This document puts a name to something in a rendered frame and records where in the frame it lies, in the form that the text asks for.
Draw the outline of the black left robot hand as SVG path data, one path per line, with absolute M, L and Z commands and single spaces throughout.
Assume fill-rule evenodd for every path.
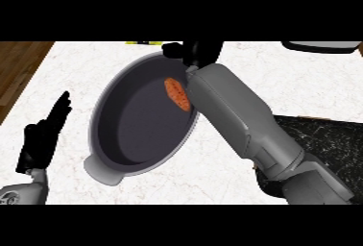
M 25 174 L 31 169 L 46 169 L 52 163 L 58 135 L 71 112 L 70 92 L 59 96 L 50 114 L 37 124 L 24 128 L 24 144 L 18 157 L 17 172 Z

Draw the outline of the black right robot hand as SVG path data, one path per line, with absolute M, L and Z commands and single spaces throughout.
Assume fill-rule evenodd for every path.
M 222 49 L 223 41 L 185 41 L 163 45 L 167 58 L 180 59 L 186 66 L 195 65 L 198 68 L 217 62 Z

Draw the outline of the orange sweet potato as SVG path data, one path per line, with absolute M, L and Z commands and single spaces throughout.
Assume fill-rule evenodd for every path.
M 167 78 L 164 80 L 164 88 L 173 103 L 183 111 L 189 111 L 192 109 L 192 104 L 182 84 L 173 78 Z

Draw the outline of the dark grey pot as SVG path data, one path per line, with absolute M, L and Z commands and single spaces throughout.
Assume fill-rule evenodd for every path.
M 157 52 L 127 65 L 98 99 L 84 168 L 105 185 L 163 165 L 197 126 L 199 112 L 183 111 L 170 100 L 166 78 L 185 83 L 186 66 Z

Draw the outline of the black speckled tray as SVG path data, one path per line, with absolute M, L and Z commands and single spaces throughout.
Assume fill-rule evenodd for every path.
M 363 205 L 363 123 L 276 115 L 275 121 L 353 192 L 349 201 Z

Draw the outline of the yellow-green object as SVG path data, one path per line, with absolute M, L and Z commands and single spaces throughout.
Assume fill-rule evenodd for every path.
M 127 45 L 163 45 L 163 41 L 126 41 Z

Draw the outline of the grey black-rimmed appliance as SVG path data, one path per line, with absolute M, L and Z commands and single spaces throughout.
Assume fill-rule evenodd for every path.
M 357 49 L 359 41 L 284 41 L 285 48 L 322 54 L 350 54 Z

